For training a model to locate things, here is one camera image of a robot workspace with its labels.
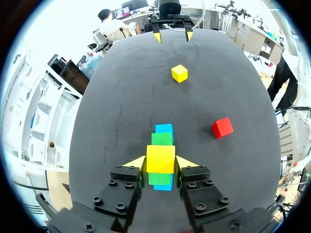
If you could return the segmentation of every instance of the office chair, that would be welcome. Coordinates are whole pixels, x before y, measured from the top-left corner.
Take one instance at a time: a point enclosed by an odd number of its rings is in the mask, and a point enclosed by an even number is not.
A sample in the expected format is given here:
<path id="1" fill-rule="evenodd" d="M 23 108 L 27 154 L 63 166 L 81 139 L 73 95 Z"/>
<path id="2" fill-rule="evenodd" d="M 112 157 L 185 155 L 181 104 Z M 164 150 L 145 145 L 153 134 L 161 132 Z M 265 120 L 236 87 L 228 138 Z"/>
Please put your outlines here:
<path id="1" fill-rule="evenodd" d="M 129 24 L 129 27 L 130 27 L 129 36 L 137 35 L 136 31 L 135 31 L 136 24 L 132 22 Z M 106 38 L 108 38 L 109 40 L 111 40 L 113 42 L 122 40 L 122 39 L 127 37 L 124 33 L 123 28 L 119 28 L 119 30 L 115 31 L 113 34 L 109 34 L 109 35 L 105 35 L 105 36 L 106 36 Z"/>
<path id="2" fill-rule="evenodd" d="M 92 44 L 89 44 L 87 47 L 89 49 L 91 49 L 93 52 L 101 52 L 102 51 L 104 54 L 106 54 L 107 50 L 109 49 L 109 48 L 107 48 L 108 46 L 110 47 L 111 45 L 106 42 L 106 43 L 103 43 L 99 46 L 97 46 L 96 43 L 92 43 Z"/>

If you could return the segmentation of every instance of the screw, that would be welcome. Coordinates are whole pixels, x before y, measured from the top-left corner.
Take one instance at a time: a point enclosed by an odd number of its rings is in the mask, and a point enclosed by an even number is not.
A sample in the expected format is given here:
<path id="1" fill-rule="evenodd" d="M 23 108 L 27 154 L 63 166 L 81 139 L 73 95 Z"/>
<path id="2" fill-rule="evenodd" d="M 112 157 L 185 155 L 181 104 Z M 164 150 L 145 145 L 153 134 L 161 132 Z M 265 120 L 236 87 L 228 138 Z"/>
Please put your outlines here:
<path id="1" fill-rule="evenodd" d="M 210 186 L 213 185 L 213 181 L 211 181 L 211 180 L 206 180 L 206 181 L 205 181 L 205 185 L 208 186 L 208 187 L 210 187 Z"/>
<path id="2" fill-rule="evenodd" d="M 199 203 L 195 206 L 196 212 L 202 212 L 206 209 L 206 205 L 203 203 Z"/>
<path id="3" fill-rule="evenodd" d="M 86 232 L 94 232 L 95 231 L 95 226 L 92 223 L 88 222 L 88 223 L 86 223 L 84 225 L 84 231 L 86 231 Z"/>
<path id="4" fill-rule="evenodd" d="M 188 184 L 189 189 L 194 189 L 195 187 L 196 187 L 196 183 L 194 183 L 194 182 L 191 182 Z"/>
<path id="5" fill-rule="evenodd" d="M 120 212 L 124 212 L 126 210 L 126 205 L 124 205 L 122 202 L 118 203 L 116 205 L 116 209 Z"/>
<path id="6" fill-rule="evenodd" d="M 100 197 L 94 197 L 93 200 L 94 200 L 95 205 L 101 205 L 103 203 Z"/>
<path id="7" fill-rule="evenodd" d="M 132 189 L 132 188 L 134 188 L 134 185 L 131 182 L 127 182 L 125 185 L 125 188 L 126 189 Z"/>
<path id="8" fill-rule="evenodd" d="M 241 227 L 242 227 L 242 224 L 240 221 L 232 220 L 230 222 L 230 229 L 233 231 L 237 231 L 237 230 L 241 229 Z"/>
<path id="9" fill-rule="evenodd" d="M 228 204 L 229 203 L 229 199 L 225 198 L 225 197 L 222 197 L 219 201 L 221 204 Z"/>
<path id="10" fill-rule="evenodd" d="M 117 183 L 115 180 L 110 180 L 110 181 L 109 181 L 109 185 L 110 185 L 111 187 L 114 187 L 114 186 L 117 186 L 118 183 Z"/>

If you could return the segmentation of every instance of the black table surface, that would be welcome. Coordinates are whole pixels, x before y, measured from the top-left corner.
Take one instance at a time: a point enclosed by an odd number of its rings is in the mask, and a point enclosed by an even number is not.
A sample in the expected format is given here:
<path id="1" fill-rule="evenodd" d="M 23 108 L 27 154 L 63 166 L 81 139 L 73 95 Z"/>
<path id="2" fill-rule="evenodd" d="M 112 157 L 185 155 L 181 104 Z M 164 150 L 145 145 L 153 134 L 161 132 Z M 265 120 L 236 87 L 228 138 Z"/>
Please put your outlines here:
<path id="1" fill-rule="evenodd" d="M 222 32 L 161 31 L 124 39 L 108 51 L 82 98 L 69 162 L 73 201 L 92 207 L 116 164 L 146 154 L 156 124 L 172 123 L 176 155 L 205 164 L 230 210 L 268 207 L 280 172 L 280 139 L 268 93 L 243 52 Z M 182 64 L 188 80 L 171 68 Z M 234 133 L 215 140 L 229 117 Z M 178 190 L 144 188 L 129 232 L 191 229 Z"/>

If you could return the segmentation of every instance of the yellow cube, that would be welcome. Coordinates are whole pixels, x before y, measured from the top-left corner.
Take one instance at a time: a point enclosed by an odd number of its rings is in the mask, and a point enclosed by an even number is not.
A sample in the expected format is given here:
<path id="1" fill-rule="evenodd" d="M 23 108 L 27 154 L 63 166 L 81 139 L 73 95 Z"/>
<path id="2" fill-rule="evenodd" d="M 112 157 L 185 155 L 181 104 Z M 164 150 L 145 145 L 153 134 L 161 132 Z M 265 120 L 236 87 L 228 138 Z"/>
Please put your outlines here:
<path id="1" fill-rule="evenodd" d="M 147 172 L 174 173 L 175 146 L 147 146 Z"/>
<path id="2" fill-rule="evenodd" d="M 188 78 L 188 70 L 182 65 L 178 65 L 172 68 L 172 76 L 178 83 L 181 83 Z"/>

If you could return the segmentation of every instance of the dark hair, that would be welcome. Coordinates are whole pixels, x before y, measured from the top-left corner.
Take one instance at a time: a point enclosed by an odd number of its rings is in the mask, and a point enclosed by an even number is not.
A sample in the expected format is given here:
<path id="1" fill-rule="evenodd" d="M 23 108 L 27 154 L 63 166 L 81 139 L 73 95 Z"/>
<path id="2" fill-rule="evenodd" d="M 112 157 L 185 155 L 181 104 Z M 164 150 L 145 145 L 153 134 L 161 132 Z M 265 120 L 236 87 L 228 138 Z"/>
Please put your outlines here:
<path id="1" fill-rule="evenodd" d="M 104 9 L 104 10 L 101 10 L 99 13 L 98 13 L 98 18 L 101 19 L 101 21 L 103 21 L 104 19 L 108 18 L 109 14 L 111 13 L 111 11 L 109 9 Z"/>

